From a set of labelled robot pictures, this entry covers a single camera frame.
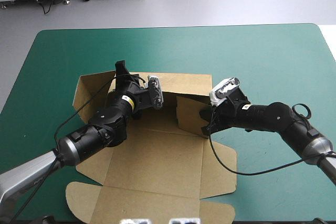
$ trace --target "green table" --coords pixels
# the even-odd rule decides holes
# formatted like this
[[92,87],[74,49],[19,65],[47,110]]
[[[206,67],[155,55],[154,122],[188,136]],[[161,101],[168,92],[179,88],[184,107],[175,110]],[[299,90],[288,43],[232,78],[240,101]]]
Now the green table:
[[[311,123],[336,139],[336,64],[316,25],[47,30],[37,35],[1,113],[0,172],[52,149],[56,126],[73,112],[79,76],[111,70],[121,59],[131,71],[211,73],[213,84],[238,77],[252,103],[308,104]],[[75,118],[60,136],[81,124]],[[229,129],[214,139],[237,151],[244,172],[298,159],[274,133]],[[73,167],[64,168],[20,218],[54,214],[74,220],[65,201],[66,185],[74,180],[92,183]],[[236,220],[331,220],[335,197],[318,168],[300,164],[238,177],[233,194],[213,200],[232,204]]]

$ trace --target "black wire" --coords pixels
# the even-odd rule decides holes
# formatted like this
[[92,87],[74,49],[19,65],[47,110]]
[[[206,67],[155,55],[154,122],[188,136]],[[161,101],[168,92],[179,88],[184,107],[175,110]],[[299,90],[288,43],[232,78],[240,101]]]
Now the black wire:
[[210,121],[210,127],[209,127],[209,141],[210,141],[210,146],[211,146],[211,149],[217,159],[217,161],[226,169],[228,170],[229,172],[231,173],[234,173],[234,174],[237,174],[237,175],[243,175],[243,176],[256,176],[256,175],[261,175],[261,174],[265,174],[265,173],[271,173],[271,172],[274,172],[276,170],[280,170],[280,169],[283,169],[283,168],[286,168],[286,167],[289,167],[289,166],[292,166],[292,165],[296,165],[296,164],[299,164],[299,163],[302,163],[306,160],[309,160],[311,158],[315,158],[315,157],[321,157],[321,156],[325,156],[325,157],[334,157],[335,158],[335,155],[332,155],[332,154],[316,154],[316,155],[311,155],[311,156],[308,156],[306,158],[302,158],[300,160],[297,160],[297,161],[294,161],[292,163],[288,163],[288,164],[285,164],[285,165],[281,165],[281,166],[278,166],[278,167],[275,167],[275,168],[272,168],[272,169],[268,169],[268,170],[264,170],[262,172],[256,172],[256,173],[241,173],[241,172],[238,172],[236,170],[232,170],[230,169],[229,167],[227,167],[223,162],[222,160],[218,157],[216,151],[215,151],[215,148],[214,148],[214,145],[213,145],[213,142],[212,142],[212,139],[211,139],[211,126],[212,126],[212,122],[213,122],[213,118],[214,118],[214,114],[215,114],[215,111],[216,111],[216,108],[213,108],[213,111],[212,111],[212,114],[211,114],[211,121]]
[[75,111],[75,113],[73,115],[71,115],[68,119],[66,119],[64,122],[62,122],[57,128],[56,128],[56,131],[54,133],[54,140],[55,140],[55,143],[56,143],[56,146],[57,146],[57,151],[59,151],[59,145],[58,145],[58,137],[57,137],[57,134],[59,132],[59,130],[65,125],[67,124],[75,115],[77,115],[86,105],[88,105],[105,87],[106,85],[108,85],[109,83],[111,83],[114,79],[118,78],[118,77],[123,77],[123,76],[133,76],[135,78],[138,78],[140,79],[143,83],[145,83],[146,81],[135,75],[135,74],[129,74],[129,73],[126,73],[126,74],[120,74],[118,76],[115,76],[113,77],[112,79],[110,79],[109,81],[107,81],[103,86],[101,86],[101,88],[86,102],[84,103],[78,110]]
[[[57,151],[59,151],[59,145],[58,145],[58,141],[57,141],[57,134],[59,132],[59,130],[66,124],[68,123],[75,115],[78,114],[79,111],[81,111],[89,102],[91,102],[96,95],[101,92],[103,90],[103,88],[111,83],[114,79],[118,78],[118,77],[122,77],[122,76],[134,76],[135,78],[138,78],[140,80],[142,80],[143,83],[146,83],[146,81],[135,75],[135,74],[120,74],[118,76],[113,77],[112,79],[110,79],[108,82],[106,82],[86,103],[84,103],[76,112],[75,114],[73,114],[72,116],[70,116],[68,119],[66,119],[63,123],[61,123],[57,129],[56,132],[54,134],[54,138],[55,138],[55,142],[56,142],[56,146],[57,146]],[[16,218],[21,214],[21,212],[25,209],[25,207],[28,205],[28,203],[31,201],[31,199],[35,196],[35,194],[37,193],[37,191],[39,190],[39,188],[42,186],[42,184],[44,183],[44,181],[46,180],[46,178],[50,175],[50,173],[53,171],[53,167],[56,165],[58,161],[58,158],[56,157],[55,160],[53,161],[53,163],[50,165],[48,171],[46,171],[45,176],[43,177],[43,179],[38,183],[38,185],[36,186],[36,188],[34,189],[34,191],[31,193],[31,195],[28,197],[28,199],[24,202],[24,204],[20,207],[20,209],[17,211],[17,213],[13,216],[13,218],[11,219],[11,221],[9,222],[9,224],[13,224],[14,221],[16,220]]]
[[58,159],[55,158],[55,160],[53,161],[53,163],[48,168],[48,171],[46,171],[45,176],[43,177],[43,179],[38,183],[38,185],[36,186],[36,188],[34,189],[34,191],[31,193],[31,195],[29,195],[28,199],[24,202],[24,204],[20,207],[20,209],[16,212],[16,214],[12,217],[11,221],[9,222],[9,224],[13,224],[14,223],[14,221],[16,220],[16,218],[21,214],[21,212],[25,209],[25,207],[28,205],[28,203],[31,201],[31,199],[35,196],[35,194],[37,193],[37,191],[39,190],[39,188],[42,186],[42,184],[44,183],[44,181],[46,180],[46,178],[53,171],[53,167],[56,165],[57,161],[58,161]]
[[56,4],[55,4],[55,0],[50,0],[49,8],[48,8],[48,10],[46,11],[45,6],[44,6],[42,3],[38,2],[37,0],[36,0],[36,2],[38,3],[39,6],[42,7],[42,10],[43,10],[43,13],[44,13],[44,14],[48,14],[48,13],[50,12],[50,10],[51,10],[51,6],[56,5]]

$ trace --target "cardboard box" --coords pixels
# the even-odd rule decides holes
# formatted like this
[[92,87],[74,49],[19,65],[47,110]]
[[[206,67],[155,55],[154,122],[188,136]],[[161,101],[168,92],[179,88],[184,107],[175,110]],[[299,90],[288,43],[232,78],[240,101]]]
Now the cardboard box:
[[[81,76],[73,105],[79,108],[114,76],[114,71]],[[146,79],[149,73],[140,73]],[[154,73],[164,91],[164,108],[147,109],[140,120],[130,120],[128,138],[105,148],[76,167],[102,186],[72,182],[66,198],[83,222],[118,224],[125,218],[151,219],[166,224],[171,218],[200,217],[202,223],[232,223],[234,208],[206,200],[236,189],[236,175],[215,159],[198,115],[209,102],[210,75]],[[109,100],[106,87],[80,117],[87,122]],[[236,169],[236,152],[214,142],[221,159]]]

